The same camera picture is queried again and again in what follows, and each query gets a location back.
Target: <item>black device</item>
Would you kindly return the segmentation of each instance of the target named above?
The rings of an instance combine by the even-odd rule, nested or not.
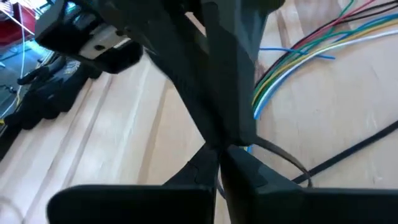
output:
[[[164,185],[59,192],[47,208],[50,223],[213,223],[219,167],[231,223],[398,222],[396,190],[304,188],[238,147],[258,144],[309,179],[299,161],[256,135],[252,117],[260,40],[267,16],[284,0],[72,2],[72,16],[67,1],[57,0],[39,19],[37,42],[111,73],[134,65],[145,48],[173,81],[206,143]],[[205,26],[206,36],[186,12]],[[59,41],[66,38],[74,42]]]
[[[29,88],[15,112],[4,118],[5,124],[32,129],[43,118],[56,118],[72,108],[87,79],[98,78],[101,73],[66,56],[51,54],[46,63],[18,79],[19,85]]]

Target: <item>blue cable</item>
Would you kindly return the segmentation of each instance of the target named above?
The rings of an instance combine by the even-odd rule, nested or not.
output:
[[[283,48],[283,47],[260,47],[260,50],[279,50],[279,51],[285,51],[285,52],[290,52],[290,53],[296,53],[296,54],[300,54],[300,55],[307,55],[308,54],[306,52],[302,52],[302,51],[299,51],[299,50],[287,49],[287,48]],[[329,56],[329,55],[317,55],[317,57],[325,58],[325,59],[331,59],[331,60],[336,59],[335,57]]]
[[[372,21],[369,21],[369,22],[367,22],[367,23],[365,23],[365,24],[359,26],[356,30],[362,29],[362,28],[367,27],[367,26],[370,26],[370,25],[372,25],[372,24],[375,23],[375,22],[379,22],[379,21],[382,21],[382,20],[386,20],[386,22],[388,22],[388,21],[390,21],[390,20],[397,19],[397,18],[398,18],[398,14],[391,14],[391,15],[388,15],[388,16],[379,17],[379,18],[377,18],[377,19],[374,19],[374,20],[372,20]],[[351,33],[351,34],[346,34],[346,35],[340,37],[339,39],[337,39],[335,42],[338,42],[338,41],[340,41],[340,40],[343,40],[343,39],[349,37],[350,35],[352,35],[353,33]],[[281,48],[281,49],[278,49],[278,48],[269,48],[269,49],[266,49],[266,50],[284,50],[284,51],[293,52],[293,53],[298,53],[298,54],[302,54],[302,55],[305,55],[305,54],[306,54],[305,52],[295,51],[295,50],[292,50],[292,49],[283,49],[283,48]],[[288,75],[286,75],[283,79],[281,79],[281,81],[280,81],[278,84],[276,84],[276,86],[270,91],[269,95],[264,99],[264,101],[262,102],[262,104],[261,104],[261,105],[258,105],[258,106],[260,106],[260,109],[259,109],[259,111],[258,111],[258,114],[255,114],[255,115],[254,115],[254,119],[259,119],[261,112],[262,112],[263,109],[266,107],[266,105],[268,104],[269,100],[274,96],[275,92],[279,89],[279,87],[283,84],[283,82],[285,82],[286,79],[287,79],[288,77],[290,77],[293,73],[294,73],[294,71],[290,72],[290,73],[289,73]],[[248,152],[249,152],[249,153],[252,153],[252,146],[248,146]]]
[[[391,14],[391,15],[388,15],[388,16],[379,17],[379,18],[377,18],[377,19],[374,19],[374,20],[372,20],[372,21],[369,21],[369,22],[367,22],[367,23],[365,23],[365,24],[359,26],[357,29],[362,29],[362,28],[364,28],[364,27],[367,27],[367,26],[372,25],[372,24],[375,23],[375,22],[379,22],[379,21],[382,21],[382,20],[386,20],[386,22],[387,22],[387,21],[389,21],[389,20],[397,19],[397,18],[398,18],[398,14],[397,14],[397,13],[396,13],[396,14]],[[338,40],[336,40],[336,42],[339,41],[339,40],[341,40],[341,39],[344,39],[344,38],[346,38],[347,36],[350,36],[350,35],[351,35],[351,34],[346,34],[345,36],[343,36],[343,37],[339,38]],[[294,71],[292,71],[291,73],[289,73],[288,75],[286,75],[283,79],[281,79],[281,81],[280,81],[278,84],[276,84],[276,86],[270,91],[269,95],[264,99],[264,101],[262,102],[262,104],[261,104],[261,105],[258,105],[258,106],[260,106],[260,109],[259,109],[259,111],[258,111],[258,114],[255,114],[255,115],[254,115],[254,119],[258,119],[258,118],[259,118],[259,116],[260,116],[262,110],[263,110],[263,109],[265,108],[265,106],[268,104],[268,102],[269,102],[269,100],[272,98],[272,96],[274,96],[275,92],[279,89],[279,87],[283,84],[283,82],[285,82],[286,79],[287,79],[288,77],[290,77],[293,73],[294,73]]]
[[[347,37],[353,35],[353,34],[355,33],[355,31],[357,31],[357,30],[359,30],[359,29],[366,28],[367,26],[371,26],[372,24],[374,24],[374,23],[376,23],[376,22],[383,21],[383,20],[385,20],[385,22],[388,22],[388,21],[391,21],[391,20],[397,19],[397,18],[398,18],[398,13],[391,14],[391,15],[388,15],[388,16],[379,17],[379,18],[377,18],[377,19],[374,19],[374,20],[372,20],[372,21],[369,21],[369,22],[367,22],[367,23],[365,23],[365,24],[359,26],[357,29],[353,30],[352,33],[346,34],[346,35],[340,37],[340,38],[337,39],[335,42],[341,41],[341,40],[343,40],[343,39],[345,39],[345,38],[347,38]]]

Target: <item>wire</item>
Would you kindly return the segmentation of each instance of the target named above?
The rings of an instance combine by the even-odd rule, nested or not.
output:
[[[397,19],[397,18],[398,18],[398,13],[391,14],[391,15],[388,15],[388,16],[382,16],[382,17],[379,17],[377,19],[373,19],[373,20],[371,20],[371,21],[359,26],[357,29],[366,28],[366,27],[371,26],[371,25],[373,25],[373,24],[375,24],[376,22],[379,22],[379,21],[387,22],[387,21],[390,21],[390,20],[393,20],[393,19]],[[346,34],[346,35],[340,37],[339,39],[337,39],[335,42],[341,41],[341,40],[349,37],[350,35],[351,34]]]
[[[262,98],[260,99],[260,103],[259,106],[255,109],[254,111],[254,117],[257,118],[259,116],[259,113],[261,112],[261,110],[263,109],[263,107],[265,107],[265,102],[267,100],[269,100],[269,98],[271,97],[272,92],[274,91],[274,89],[276,90],[276,86],[278,86],[280,83],[283,82],[283,80],[289,76],[292,72],[294,72],[297,68],[299,68],[299,66],[303,65],[305,62],[311,60],[312,58],[314,58],[314,56],[322,54],[326,51],[329,50],[333,50],[335,48],[340,48],[340,47],[344,47],[347,45],[352,45],[352,44],[356,44],[356,43],[360,43],[360,42],[365,42],[365,41],[369,41],[369,40],[373,40],[373,39],[378,39],[381,37],[385,37],[388,35],[395,35],[398,34],[398,30],[393,30],[393,31],[389,31],[389,32],[384,32],[381,34],[377,34],[377,35],[372,35],[369,37],[363,37],[361,39],[356,39],[356,40],[351,40],[351,41],[347,41],[347,42],[343,42],[343,43],[335,43],[332,44],[329,47],[320,49],[314,53],[312,53],[311,55],[309,55],[308,57],[306,57],[305,59],[303,59],[301,62],[299,62],[298,64],[294,65],[292,68],[290,68],[289,70],[287,70],[284,74],[282,74],[271,86],[270,88],[265,92],[265,94],[262,96]]]
[[[342,17],[344,15],[344,13],[346,13],[350,7],[354,4],[354,0],[351,0],[348,5],[341,11],[341,13],[339,14],[338,18]],[[335,31],[335,26],[333,26],[332,28],[330,28],[330,30],[325,34],[325,35],[330,35]],[[309,52],[312,48],[316,47],[317,45],[319,45],[321,42],[319,43],[314,43],[313,45],[311,45],[306,52]]]
[[[331,37],[340,35],[340,34],[346,34],[346,35],[343,37],[343,38],[346,38],[347,36],[353,35],[353,34],[355,34],[356,32],[360,32],[360,31],[365,30],[365,29],[368,29],[368,28],[370,28],[370,27],[372,27],[372,26],[377,26],[377,25],[379,25],[379,24],[383,24],[383,23],[387,22],[388,20],[397,19],[397,18],[398,18],[398,16],[395,16],[395,15],[387,16],[387,17],[383,17],[382,19],[376,19],[376,20],[373,20],[373,21],[371,21],[371,22],[368,22],[368,23],[366,23],[366,24],[360,26],[360,27],[357,28],[356,30],[346,30],[346,31],[343,31],[343,32],[337,32],[337,33],[334,33],[334,34],[325,35],[325,36],[323,36],[323,37],[320,38],[320,39],[317,39],[317,40],[314,40],[313,42],[310,42],[310,43],[305,44],[303,47],[299,48],[298,50],[303,50],[303,49],[306,48],[306,47],[312,48],[312,46],[318,45],[318,44],[320,44],[322,41],[324,41],[324,40],[326,40],[326,39],[329,39],[329,38],[331,38]],[[272,79],[272,77],[275,77],[275,71],[277,71],[277,70],[279,69],[279,67],[282,66],[284,62],[288,61],[288,59],[290,59],[292,56],[293,56],[293,55],[291,55],[291,54],[288,55],[288,56],[286,56],[278,65],[276,65],[276,66],[272,69],[272,71],[270,71],[270,72],[259,82],[259,85],[258,85],[258,86],[255,88],[255,90],[254,90],[255,96],[254,96],[254,99],[253,99],[253,103],[254,103],[255,101],[258,100],[258,98],[257,98],[258,95],[259,95],[260,92],[264,89],[264,87],[267,85],[267,83],[270,82],[270,80]]]
[[[307,55],[308,52],[302,52],[299,50],[294,50],[294,49],[287,49],[283,47],[261,47],[260,50],[278,50],[278,51],[285,51],[285,52],[290,52],[290,53],[295,53],[295,54],[300,54],[300,55]],[[324,59],[336,59],[334,56],[329,56],[329,55],[317,55],[319,58],[324,58]]]
[[[380,24],[380,25],[378,25],[378,26],[376,26],[376,27],[373,27],[373,28],[370,28],[370,29],[368,29],[368,30],[362,31],[362,33],[360,33],[360,34],[361,34],[361,35],[364,35],[364,34],[367,34],[367,33],[369,33],[369,32],[372,32],[372,31],[374,31],[374,30],[382,29],[382,28],[384,28],[384,27],[391,26],[391,25],[396,24],[396,23],[397,23],[397,21],[390,21],[390,22],[387,22],[387,23],[385,23],[385,24]],[[344,31],[344,32],[336,33],[336,34],[347,33],[347,32],[351,32],[351,31]],[[351,40],[351,39],[353,39],[353,38],[355,38],[355,37],[358,37],[358,35],[353,35],[353,36],[351,36],[351,37],[348,37],[347,39],[348,39],[348,40]],[[254,107],[256,107],[256,105],[257,105],[257,103],[255,103],[255,102],[258,102],[258,96],[260,95],[261,91],[264,90],[264,89],[266,88],[266,86],[267,86],[273,79],[275,79],[275,78],[276,78],[280,73],[282,73],[284,70],[290,68],[291,66],[293,66],[293,64],[298,63],[298,62],[304,60],[306,57],[307,57],[307,56],[305,55],[305,56],[303,56],[302,58],[298,58],[297,60],[294,60],[293,62],[290,62],[290,63],[287,64],[287,65],[284,65],[282,68],[278,69],[278,71],[274,72],[266,81],[264,81],[264,82],[262,83],[262,85],[261,85],[259,88],[256,88],[256,93],[255,93],[254,99],[253,99],[253,101],[252,101],[252,104],[254,105]]]
[[[25,31],[24,31],[24,25],[23,25],[24,19],[22,16],[20,4],[18,4],[18,8],[19,8],[19,14],[21,15],[21,24],[20,25],[21,25],[21,29],[22,29],[22,65],[21,65],[21,74],[20,74],[20,77],[22,78],[24,76],[24,66],[25,66]],[[11,110],[11,108],[14,104],[16,106],[18,106],[19,103],[21,102],[21,97],[20,97],[21,88],[22,88],[22,86],[19,86],[18,91],[17,91],[17,96],[14,98],[12,103],[7,107],[7,109],[0,115],[1,122],[3,124],[4,124],[4,120],[2,120],[2,119],[3,119],[4,115],[6,115],[9,110]]]
[[[312,181],[311,181],[311,176],[308,173],[307,169],[301,164],[299,160],[297,160],[294,156],[280,148],[279,146],[275,145],[274,143],[260,138],[259,136],[256,136],[256,138],[253,139],[253,144],[256,144],[258,146],[261,146],[264,149],[267,149],[268,151],[282,157],[286,161],[289,161],[291,164],[293,164],[295,167],[297,167],[301,172],[303,172],[305,178],[308,180],[308,187],[312,187]]]
[[[10,14],[8,14],[7,12],[4,12],[3,10],[0,9],[0,11],[2,13],[4,13],[6,16],[8,16],[11,20],[13,20],[14,22],[16,22],[18,25],[20,25],[23,29],[25,29],[28,33],[35,35],[32,31],[30,31],[27,27],[25,27],[24,25],[22,25],[18,20],[16,20],[14,17],[12,17]]]
[[[374,2],[375,0],[368,0],[366,3],[364,3],[362,6],[359,6],[357,9],[354,9],[352,12],[346,14],[345,16],[341,16],[339,17],[335,22],[332,22],[331,24],[321,28],[320,30],[316,31],[316,33],[309,35],[305,40],[309,41],[311,39],[313,39],[314,37],[316,37],[317,35],[321,34],[322,31],[326,30],[326,29],[330,29],[332,28],[335,24],[339,23],[340,21],[342,21],[343,19],[346,19],[347,17],[349,17],[350,15],[354,14],[355,12],[360,11],[361,9],[365,8],[366,6],[368,6],[369,4],[371,4],[372,2]]]
[[[21,4],[18,4],[18,9],[19,9],[19,15],[21,15],[21,24],[23,26],[24,24],[24,17],[22,16],[22,11],[21,11]],[[22,27],[22,65],[21,65],[21,74],[19,75],[20,78],[24,76],[24,68],[25,68],[25,31],[24,28]],[[21,89],[22,86],[19,86],[18,92],[17,92],[17,105],[21,103]]]
[[[355,18],[355,16],[358,16],[358,15],[363,14],[363,13],[365,13],[365,12],[373,11],[373,10],[375,10],[375,9],[379,9],[379,8],[382,8],[382,7],[386,7],[386,6],[389,6],[389,5],[391,5],[391,4],[397,4],[397,5],[396,5],[396,6],[392,6],[392,7],[390,7],[390,8],[387,8],[387,9],[385,9],[385,10],[379,11],[379,12],[375,12],[375,13],[372,13],[372,14],[368,14],[368,15],[365,15],[365,16],[361,16],[361,17]],[[393,0],[393,1],[385,2],[385,3],[379,4],[379,5],[376,5],[376,6],[373,6],[373,7],[369,7],[369,8],[367,8],[367,9],[364,9],[364,10],[360,11],[360,12],[356,12],[356,13],[354,13],[354,14],[352,14],[352,15],[350,15],[350,16],[347,17],[347,18],[350,18],[350,19],[345,19],[345,20],[343,20],[343,21],[340,21],[340,22],[336,23],[335,26],[340,25],[340,24],[345,24],[345,23],[348,23],[348,22],[352,22],[352,21],[357,21],[357,20],[364,19],[364,18],[371,17],[371,16],[376,16],[376,15],[382,14],[382,13],[384,13],[384,12],[393,10],[393,9],[395,9],[395,8],[397,8],[397,7],[398,7],[398,0]],[[322,28],[326,27],[327,25],[329,25],[329,24],[335,22],[336,20],[337,20],[337,19],[333,19],[332,21],[327,22],[326,24],[323,24],[321,27],[317,28],[316,30],[314,30],[314,31],[313,31],[311,34],[309,34],[309,35],[312,35],[312,34],[316,33],[316,32],[319,31],[320,29],[322,29]],[[293,48],[293,49],[296,48],[301,42],[305,41],[305,39],[306,39],[307,37],[308,37],[308,36],[303,37],[303,38],[302,38],[301,40],[299,40],[292,48]],[[272,64],[272,65],[268,68],[268,70],[262,74],[261,78],[258,79],[258,81],[256,82],[256,87],[258,87],[258,86],[261,84],[261,82],[266,78],[266,76],[268,76],[268,74],[270,74],[270,72],[274,69],[274,67],[275,67],[276,65],[278,65],[278,64],[279,64],[283,59],[285,59],[288,55],[290,55],[290,53],[287,52],[287,53],[285,53],[283,56],[281,56],[276,62],[274,62],[274,64]]]
[[[360,151],[361,149],[364,149],[365,147],[375,143],[376,141],[386,137],[387,135],[393,133],[396,129],[398,129],[398,121],[392,123],[390,126],[384,128],[383,130],[379,131],[378,133],[374,134],[373,136],[361,141],[360,143],[344,150],[343,152],[333,156],[332,158],[328,159],[325,162],[322,162],[321,164],[317,165],[316,167],[312,168],[309,170],[309,174],[311,177],[314,175],[319,174],[320,172],[324,171],[325,169],[335,165],[339,161],[342,161],[343,159],[346,159],[350,155],[354,154],[355,152]],[[307,177],[304,175],[300,175],[296,178],[294,178],[292,181],[295,182],[296,184],[301,184],[304,180],[306,180]]]
[[[29,13],[33,18],[36,18],[36,16],[35,15],[33,15],[31,12],[30,12],[30,9],[28,8],[28,7],[25,7],[25,6],[22,6],[24,9],[25,9],[25,11],[27,12],[27,13]]]

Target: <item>wooden table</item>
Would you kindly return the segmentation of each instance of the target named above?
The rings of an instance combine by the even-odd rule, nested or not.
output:
[[[262,46],[290,47],[348,2],[286,0],[269,16]],[[329,52],[335,61],[306,64],[263,111],[258,133],[311,168],[391,124],[398,117],[396,46],[397,37],[385,37]],[[258,72],[280,55],[260,52]],[[26,223],[43,223],[48,199],[72,185],[162,184],[202,144],[175,88],[144,57],[119,75],[88,82],[69,113],[21,132],[0,163],[0,223],[19,223],[18,213]],[[317,175],[314,184],[398,188],[397,145],[395,132]],[[288,178],[300,174],[262,149],[254,155]],[[216,210],[215,222],[228,223],[225,201],[218,198]]]

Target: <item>black wire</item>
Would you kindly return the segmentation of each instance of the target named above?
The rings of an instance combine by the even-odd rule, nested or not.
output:
[[[393,0],[393,1],[389,1],[389,2],[386,2],[386,3],[379,4],[379,5],[377,5],[377,6],[369,7],[369,8],[367,8],[367,9],[364,9],[364,10],[362,10],[362,11],[359,11],[359,12],[357,12],[357,13],[354,13],[354,14],[348,16],[347,18],[351,18],[351,19],[345,19],[345,20],[343,20],[343,21],[340,21],[340,22],[338,22],[337,24],[335,24],[335,26],[340,25],[340,24],[345,24],[345,23],[348,23],[348,22],[352,22],[352,21],[357,21],[357,20],[364,19],[364,18],[371,17],[371,16],[376,16],[376,15],[382,14],[382,13],[384,13],[384,12],[393,10],[393,9],[397,8],[398,5],[397,5],[397,6],[390,7],[390,8],[388,8],[388,9],[385,9],[385,10],[382,10],[382,11],[379,11],[379,12],[375,12],[375,13],[369,14],[369,15],[365,15],[365,16],[361,16],[361,17],[357,17],[357,18],[352,18],[352,17],[358,16],[358,15],[360,15],[360,14],[363,14],[363,13],[365,13],[365,12],[369,12],[369,11],[372,11],[372,10],[375,10],[375,9],[379,9],[379,8],[382,8],[382,7],[386,7],[386,6],[389,6],[389,5],[394,4],[394,3],[397,4],[397,3],[398,3],[398,0]],[[309,36],[315,34],[316,32],[320,31],[320,30],[323,29],[324,27],[326,27],[326,26],[332,24],[332,23],[335,22],[337,19],[338,19],[338,18],[333,19],[332,21],[330,21],[330,22],[324,24],[323,26],[317,28],[316,30],[314,30],[311,34],[309,34],[309,35],[303,37],[303,38],[302,38],[301,40],[299,40],[295,45],[293,45],[292,48],[295,48],[296,46],[298,46],[299,44],[301,44],[307,37],[309,37]],[[285,59],[289,54],[291,54],[291,52],[286,52],[286,53],[283,54],[283,56],[281,56],[275,63],[273,63],[273,64],[268,68],[268,70],[267,70],[266,72],[264,72],[264,73],[261,75],[260,79],[258,79],[258,81],[256,82],[256,87],[258,86],[258,84],[260,84],[261,80],[262,80],[262,79],[263,79],[263,78],[264,78],[264,77],[265,77],[277,64],[279,64],[279,62],[281,62],[283,59]]]
[[[289,161],[291,164],[297,167],[301,172],[303,172],[303,177],[308,180],[308,187],[312,187],[312,180],[310,173],[303,166],[303,164],[301,164],[301,162],[298,159],[296,159],[294,156],[292,156],[291,154],[289,154],[279,146],[275,145],[274,143],[265,140],[263,138],[260,138],[259,136],[256,136],[256,138],[253,140],[253,144],[256,144]]]
[[[382,8],[382,7],[386,7],[386,6],[389,6],[389,5],[394,4],[394,3],[398,3],[398,0],[386,2],[386,3],[379,4],[379,5],[373,6],[373,7],[369,7],[369,8],[367,8],[367,9],[364,9],[364,10],[362,10],[362,11],[359,11],[359,12],[357,12],[357,13],[354,13],[354,14],[348,16],[348,18],[350,18],[350,19],[345,19],[345,20],[343,20],[343,21],[340,21],[340,22],[336,23],[334,26],[337,26],[337,25],[340,25],[340,24],[345,24],[345,23],[352,22],[352,21],[357,21],[357,20],[360,20],[360,19],[364,19],[364,18],[368,18],[368,17],[372,17],[372,16],[376,16],[376,15],[385,13],[385,12],[387,12],[387,11],[391,11],[391,10],[397,8],[398,5],[392,6],[392,7],[390,7],[390,8],[387,8],[387,9],[384,9],[384,10],[381,10],[381,11],[379,11],[379,12],[375,12],[375,13],[372,13],[372,14],[368,14],[368,15],[365,15],[365,16],[355,17],[355,16],[358,16],[358,15],[360,15],[360,14],[362,14],[362,13],[369,12],[369,11],[372,11],[372,10],[375,10],[375,9],[379,9],[379,8]],[[298,46],[299,44],[301,44],[301,42],[303,42],[308,36],[311,36],[311,35],[313,35],[314,33],[320,31],[320,30],[323,29],[324,27],[326,27],[326,26],[330,25],[331,23],[335,22],[337,19],[338,19],[338,18],[333,19],[332,21],[330,21],[330,22],[324,24],[323,26],[317,28],[317,29],[314,30],[311,34],[309,34],[309,35],[305,36],[304,38],[302,38],[301,40],[299,40],[292,48],[295,48],[296,46]],[[262,80],[262,79],[263,79],[263,78],[264,78],[264,77],[265,77],[265,76],[266,76],[266,75],[267,75],[267,74],[280,62],[280,61],[282,61],[283,59],[285,59],[289,54],[290,54],[290,52],[286,52],[286,53],[285,53],[283,56],[281,56],[274,64],[272,64],[272,66],[269,67],[268,70],[267,70],[264,74],[262,74],[261,78],[258,79],[258,81],[257,81],[257,83],[256,83],[256,87],[257,87],[257,85],[259,84],[259,82],[260,82],[260,81],[261,81],[261,80]],[[341,152],[341,153],[339,153],[338,155],[332,157],[331,159],[328,159],[327,161],[321,163],[320,165],[318,165],[318,166],[312,168],[312,169],[309,170],[309,171],[307,171],[306,168],[305,168],[295,157],[293,157],[292,155],[290,155],[288,152],[284,151],[284,150],[283,150],[282,148],[280,148],[279,146],[276,146],[275,144],[273,144],[273,143],[271,143],[271,142],[269,142],[269,141],[267,141],[267,140],[265,140],[265,139],[262,139],[262,138],[260,138],[260,137],[257,137],[257,138],[254,140],[253,143],[256,144],[256,145],[258,145],[258,146],[263,147],[264,149],[269,150],[270,152],[273,152],[274,154],[277,154],[278,156],[284,158],[285,160],[287,160],[287,161],[289,161],[290,163],[292,163],[295,167],[297,167],[298,169],[300,169],[300,170],[303,172],[303,174],[300,175],[300,176],[298,176],[298,177],[296,177],[295,179],[293,179],[293,180],[292,180],[293,182],[295,182],[296,184],[301,184],[303,181],[308,180],[308,187],[312,187],[312,180],[311,180],[311,177],[313,177],[314,175],[318,174],[319,172],[321,172],[321,171],[323,171],[323,170],[325,170],[325,169],[327,169],[327,168],[333,166],[333,165],[336,164],[337,162],[339,162],[339,161],[341,161],[341,160],[347,158],[348,156],[354,154],[355,152],[358,152],[359,150],[365,148],[366,146],[368,146],[368,145],[370,145],[370,144],[372,144],[372,143],[374,143],[374,142],[380,140],[381,138],[387,136],[388,134],[392,133],[392,132],[395,131],[396,129],[398,129],[398,121],[396,121],[396,122],[393,123],[392,125],[388,126],[387,128],[383,129],[382,131],[378,132],[377,134],[371,136],[370,138],[367,138],[367,139],[365,139],[364,141],[362,141],[362,142],[356,144],[355,146],[353,146],[353,147],[351,147],[351,148],[349,148],[349,149],[344,150],[343,152]],[[222,188],[222,186],[221,186],[220,180],[219,180],[218,178],[217,178],[217,185],[216,185],[216,187],[217,187],[218,192],[220,193],[220,195],[221,195],[223,198],[225,198],[225,192],[224,192],[224,190],[223,190],[223,188]]]
[[[365,147],[375,143],[376,141],[386,137],[387,135],[393,133],[396,129],[398,129],[398,121],[392,123],[390,126],[384,128],[383,130],[379,131],[375,135],[371,136],[370,138],[367,138],[360,143],[344,150],[343,152],[335,155],[334,157],[328,159],[325,162],[322,162],[321,164],[317,165],[316,167],[310,169],[309,174],[311,177],[314,175],[319,174],[320,172],[324,171],[325,169],[335,165],[337,162],[342,161],[343,159],[346,159],[348,156],[354,154],[355,152],[360,151],[361,149],[364,149]],[[300,175],[296,178],[294,178],[292,181],[295,182],[296,184],[301,184],[304,180],[306,180],[307,177],[304,175]]]

